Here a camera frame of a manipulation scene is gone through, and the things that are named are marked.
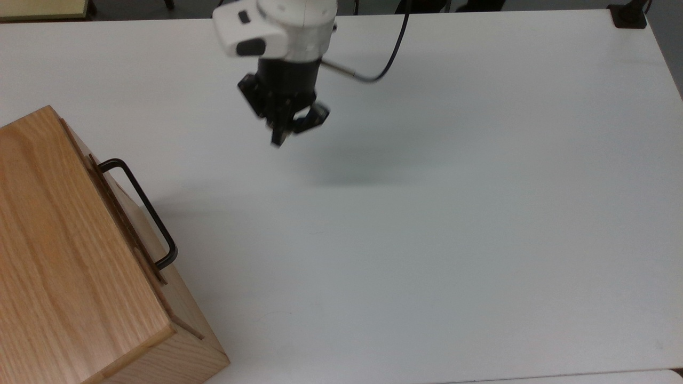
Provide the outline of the black Franka gripper body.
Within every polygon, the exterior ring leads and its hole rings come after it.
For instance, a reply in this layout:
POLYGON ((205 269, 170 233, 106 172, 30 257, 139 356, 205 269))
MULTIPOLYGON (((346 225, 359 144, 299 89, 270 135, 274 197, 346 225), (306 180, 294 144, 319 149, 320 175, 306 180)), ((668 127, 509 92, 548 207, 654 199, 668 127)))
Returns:
POLYGON ((283 59, 258 59, 255 73, 246 74, 238 83, 239 89, 254 114, 271 120, 290 119, 312 114, 315 128, 329 117, 329 108, 317 102, 315 91, 321 60, 288 62, 283 59))

